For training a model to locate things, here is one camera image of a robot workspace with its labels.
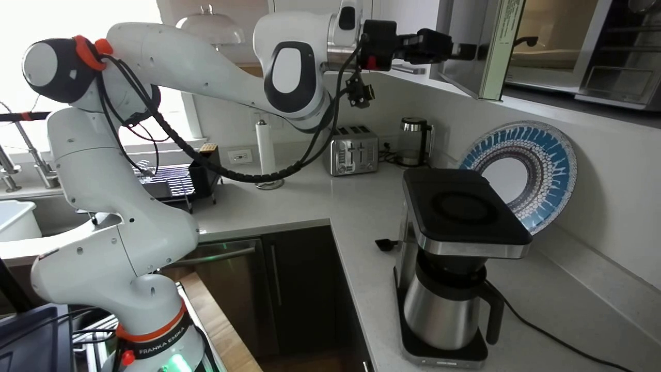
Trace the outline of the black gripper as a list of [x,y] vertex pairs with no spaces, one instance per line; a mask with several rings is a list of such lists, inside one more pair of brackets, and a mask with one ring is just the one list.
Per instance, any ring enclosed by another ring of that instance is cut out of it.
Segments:
[[395,21],[367,18],[359,38],[359,66],[363,71],[389,71],[395,61],[410,65],[436,65],[445,61],[485,61],[487,45],[455,43],[445,33],[419,30],[398,35]]

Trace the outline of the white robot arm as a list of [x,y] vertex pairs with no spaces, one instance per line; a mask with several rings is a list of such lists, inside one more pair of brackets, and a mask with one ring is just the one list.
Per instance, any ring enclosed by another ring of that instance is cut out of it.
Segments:
[[103,372],[219,371],[176,284],[159,272],[199,245],[199,226],[144,191],[117,137],[161,117],[163,87],[278,114],[317,137],[337,119],[342,99],[372,98],[359,82],[363,71],[386,71],[397,58],[445,63],[458,43],[432,30],[400,35],[393,21],[363,21],[345,5],[332,15],[265,15],[253,50],[258,77],[193,32],[117,23],[100,42],[42,39],[22,55],[28,85],[63,105],[48,116],[48,141],[64,197],[94,218],[90,234],[33,260],[31,285],[48,302],[117,318]]

